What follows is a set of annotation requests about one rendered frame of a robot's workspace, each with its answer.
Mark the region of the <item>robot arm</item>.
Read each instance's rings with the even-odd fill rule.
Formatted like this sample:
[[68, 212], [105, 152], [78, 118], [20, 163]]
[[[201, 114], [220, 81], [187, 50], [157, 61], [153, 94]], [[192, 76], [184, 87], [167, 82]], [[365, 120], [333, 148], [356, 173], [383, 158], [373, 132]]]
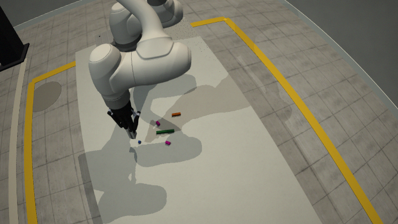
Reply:
[[129, 102], [128, 89], [170, 81], [191, 67], [191, 50], [164, 31], [182, 20], [179, 1], [116, 1], [109, 17], [114, 41], [96, 47], [88, 63], [92, 81], [110, 109]]

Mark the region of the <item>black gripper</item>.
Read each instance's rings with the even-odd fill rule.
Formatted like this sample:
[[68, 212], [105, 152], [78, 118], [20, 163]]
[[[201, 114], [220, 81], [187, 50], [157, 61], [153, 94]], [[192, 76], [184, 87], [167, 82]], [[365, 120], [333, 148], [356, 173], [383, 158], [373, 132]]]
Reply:
[[[129, 138], [131, 138], [132, 136], [133, 139], [135, 139], [137, 135], [136, 130], [140, 113], [140, 111], [134, 111], [134, 109], [131, 107], [131, 102], [129, 100], [127, 105], [123, 108], [109, 109], [107, 114], [113, 118], [113, 120], [118, 124], [120, 128], [124, 127], [124, 129], [126, 129]], [[131, 115], [133, 115], [134, 117], [134, 122]]]

